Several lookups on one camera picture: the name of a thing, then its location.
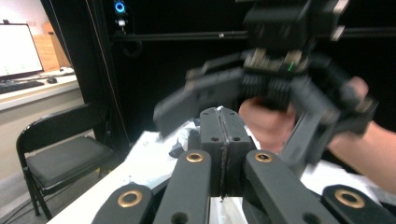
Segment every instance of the black backdrop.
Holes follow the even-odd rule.
[[[101,66],[101,59],[88,65],[81,58],[91,55],[94,59],[102,52],[106,54],[107,64],[111,65],[109,74],[115,82],[116,101],[120,104],[131,142],[143,130],[155,130],[152,123],[154,106],[184,85],[188,69],[202,65],[205,60],[249,48],[246,40],[143,42],[141,53],[129,58],[122,52],[121,43],[113,42],[112,36],[119,30],[113,0],[60,2],[54,1],[55,7],[47,4],[45,8],[48,13],[52,11],[58,15],[60,27],[69,34],[65,39],[69,49],[81,41],[88,45],[90,41],[95,42],[99,29],[102,44],[107,48],[101,51],[98,43],[93,44],[92,48],[75,52],[71,61],[78,76],[85,74],[78,77],[83,96],[100,98],[103,96],[96,94],[100,88],[93,89],[88,83],[101,81],[106,86],[108,80],[106,76],[99,77],[98,74],[104,73],[101,70],[98,74],[88,71],[94,69],[93,66]],[[251,3],[236,4],[233,0],[125,0],[125,4],[130,12],[126,30],[137,35],[244,30],[242,21],[251,6]],[[96,14],[92,17],[93,8],[96,8]],[[396,27],[395,12],[394,0],[351,0],[340,24],[347,28]],[[52,25],[57,26],[54,17],[49,18]],[[78,31],[84,35],[73,34]],[[131,52],[136,48],[134,43],[123,46]],[[396,103],[393,100],[396,97],[396,37],[342,38],[337,43],[320,39],[317,50],[332,56],[349,74],[367,81],[370,93],[380,102],[375,121],[396,131]]]

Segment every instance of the human hand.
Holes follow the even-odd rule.
[[[348,85],[355,90],[360,99],[366,96],[368,87],[361,78],[353,77]],[[291,105],[287,112],[271,110],[262,105],[262,97],[254,97],[241,104],[239,115],[259,141],[261,149],[279,153],[294,128],[296,113]],[[337,147],[343,141],[350,139],[351,135],[337,134],[329,147]]]

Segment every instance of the chair leg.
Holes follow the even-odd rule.
[[[26,181],[27,189],[29,191],[30,199],[33,204],[33,208],[35,209],[35,215],[40,216],[40,212],[39,212],[38,206],[37,206],[37,197],[35,196],[35,192],[32,189],[32,183],[29,181],[27,176],[25,177],[25,181]]]
[[[38,203],[41,206],[41,209],[43,209],[44,215],[46,216],[47,220],[50,221],[52,219],[52,214],[50,213],[50,210],[47,207],[46,201],[44,201],[43,195],[41,194],[40,190],[38,190],[38,187],[34,182],[32,183],[32,189],[38,200]]]

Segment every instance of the monitor screen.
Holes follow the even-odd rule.
[[[27,24],[0,24],[0,80],[43,72]]]

